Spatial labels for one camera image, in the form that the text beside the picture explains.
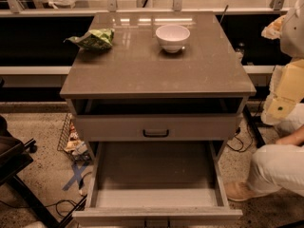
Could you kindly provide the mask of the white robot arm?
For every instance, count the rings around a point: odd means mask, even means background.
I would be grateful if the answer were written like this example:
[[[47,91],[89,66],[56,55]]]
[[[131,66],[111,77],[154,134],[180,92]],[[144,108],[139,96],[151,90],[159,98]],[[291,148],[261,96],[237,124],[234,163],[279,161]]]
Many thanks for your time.
[[[274,69],[261,120],[275,125],[285,119],[304,98],[304,0],[297,0],[286,15],[275,19],[261,32],[280,40],[280,50],[292,60]]]

